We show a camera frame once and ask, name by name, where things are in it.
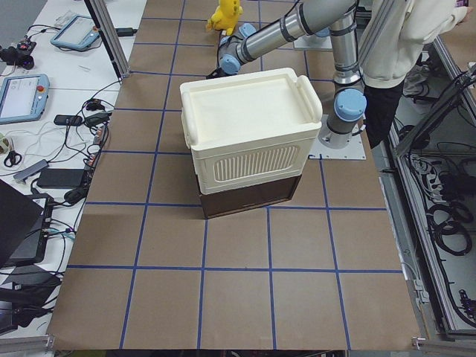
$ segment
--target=power adapter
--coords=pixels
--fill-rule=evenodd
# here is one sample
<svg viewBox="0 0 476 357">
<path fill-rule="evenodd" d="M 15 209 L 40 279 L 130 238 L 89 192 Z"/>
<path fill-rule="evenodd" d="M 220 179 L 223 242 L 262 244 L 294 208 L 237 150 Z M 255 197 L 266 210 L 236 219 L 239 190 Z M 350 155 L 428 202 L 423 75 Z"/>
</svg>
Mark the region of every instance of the power adapter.
<svg viewBox="0 0 476 357">
<path fill-rule="evenodd" d="M 135 28 L 116 28 L 118 37 L 134 36 L 137 33 Z"/>
<path fill-rule="evenodd" d="M 111 114 L 111 112 L 101 112 L 89 115 L 88 117 L 84 118 L 84 125 L 86 125 L 88 128 L 98 126 L 99 124 L 108 121 Z"/>
</svg>

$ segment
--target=crate handle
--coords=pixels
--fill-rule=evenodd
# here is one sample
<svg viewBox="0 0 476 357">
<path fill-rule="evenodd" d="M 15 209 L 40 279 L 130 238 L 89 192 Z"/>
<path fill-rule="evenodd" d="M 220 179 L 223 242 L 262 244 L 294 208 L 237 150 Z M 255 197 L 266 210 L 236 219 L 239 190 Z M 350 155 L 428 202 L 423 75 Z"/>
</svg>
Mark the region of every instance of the crate handle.
<svg viewBox="0 0 476 357">
<path fill-rule="evenodd" d="M 182 123 L 182 126 L 184 127 L 185 143 L 187 144 L 187 147 L 190 148 L 191 145 L 196 145 L 198 141 L 195 119 L 193 118 L 193 107 L 192 99 L 190 98 L 190 92 L 186 91 L 183 93 L 181 99 L 184 108 L 188 108 L 187 111 L 183 110 L 182 120 L 184 123 Z"/>
<path fill-rule="evenodd" d="M 297 78 L 296 84 L 297 87 L 301 88 L 306 95 L 307 102 L 311 106 L 312 116 L 315 122 L 319 123 L 322 118 L 322 104 L 318 95 L 315 93 L 309 78 L 306 76 L 299 76 Z"/>
</svg>

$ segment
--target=crate lid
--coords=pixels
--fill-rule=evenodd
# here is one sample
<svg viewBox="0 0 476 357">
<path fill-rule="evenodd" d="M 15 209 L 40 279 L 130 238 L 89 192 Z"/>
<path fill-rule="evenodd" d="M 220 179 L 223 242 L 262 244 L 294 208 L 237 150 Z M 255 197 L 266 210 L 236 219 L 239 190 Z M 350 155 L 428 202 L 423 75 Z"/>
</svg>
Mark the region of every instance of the crate lid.
<svg viewBox="0 0 476 357">
<path fill-rule="evenodd" d="M 206 149 L 320 128 L 322 105 L 290 68 L 184 83 L 187 145 Z"/>
</svg>

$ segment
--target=black pants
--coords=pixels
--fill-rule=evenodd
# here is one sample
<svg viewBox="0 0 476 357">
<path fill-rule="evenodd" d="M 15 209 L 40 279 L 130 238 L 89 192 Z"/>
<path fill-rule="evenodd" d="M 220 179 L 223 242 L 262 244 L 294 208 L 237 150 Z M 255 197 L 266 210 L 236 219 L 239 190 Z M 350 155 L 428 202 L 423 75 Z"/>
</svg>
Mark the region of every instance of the black pants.
<svg viewBox="0 0 476 357">
<path fill-rule="evenodd" d="M 403 82 L 388 89 L 365 86 L 364 96 L 367 99 L 365 130 L 370 148 L 376 147 L 388 136 L 402 94 Z"/>
</svg>

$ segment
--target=white storage bin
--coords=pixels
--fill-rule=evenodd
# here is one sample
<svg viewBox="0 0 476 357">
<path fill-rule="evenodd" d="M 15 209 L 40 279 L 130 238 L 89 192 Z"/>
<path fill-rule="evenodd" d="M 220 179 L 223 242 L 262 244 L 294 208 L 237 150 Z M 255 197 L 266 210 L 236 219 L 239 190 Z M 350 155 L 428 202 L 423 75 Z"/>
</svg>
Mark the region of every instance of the white storage bin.
<svg viewBox="0 0 476 357">
<path fill-rule="evenodd" d="M 203 194 L 302 173 L 322 117 L 307 77 L 282 68 L 184 83 L 180 92 Z"/>
</svg>

